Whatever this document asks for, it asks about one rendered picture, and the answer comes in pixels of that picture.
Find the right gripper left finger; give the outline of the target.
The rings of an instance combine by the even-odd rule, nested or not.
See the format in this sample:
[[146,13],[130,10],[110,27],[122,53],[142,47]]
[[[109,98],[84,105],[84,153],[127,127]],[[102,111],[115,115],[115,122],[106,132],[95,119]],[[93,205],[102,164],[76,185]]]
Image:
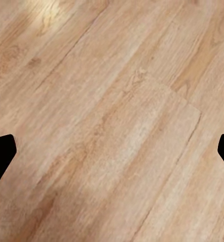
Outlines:
[[0,137],[0,179],[8,168],[15,154],[16,143],[12,134]]

